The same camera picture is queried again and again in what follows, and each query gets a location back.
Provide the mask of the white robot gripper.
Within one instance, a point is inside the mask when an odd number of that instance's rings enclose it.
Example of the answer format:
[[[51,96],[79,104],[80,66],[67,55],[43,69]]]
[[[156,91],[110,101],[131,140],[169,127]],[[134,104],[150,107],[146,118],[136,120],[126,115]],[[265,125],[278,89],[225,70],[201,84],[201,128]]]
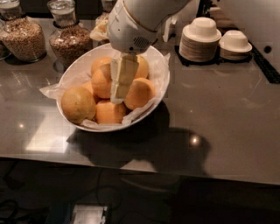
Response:
[[[95,41],[109,39],[112,47],[122,53],[110,63],[110,100],[120,104],[125,100],[137,73],[139,63],[135,54],[146,52],[156,40],[157,33],[143,28],[129,14],[125,1],[117,0],[108,20],[102,19],[95,23],[90,38]]]

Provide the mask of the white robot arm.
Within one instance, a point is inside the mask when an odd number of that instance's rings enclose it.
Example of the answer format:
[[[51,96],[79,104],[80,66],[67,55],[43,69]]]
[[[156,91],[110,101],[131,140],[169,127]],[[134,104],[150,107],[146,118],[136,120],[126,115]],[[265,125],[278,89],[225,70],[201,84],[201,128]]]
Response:
[[[155,42],[158,29],[192,0],[112,0],[105,20],[90,37],[108,40],[122,53],[144,53]],[[280,0],[214,0],[236,28],[219,42],[220,56],[236,60],[253,52],[267,80],[280,80]]]

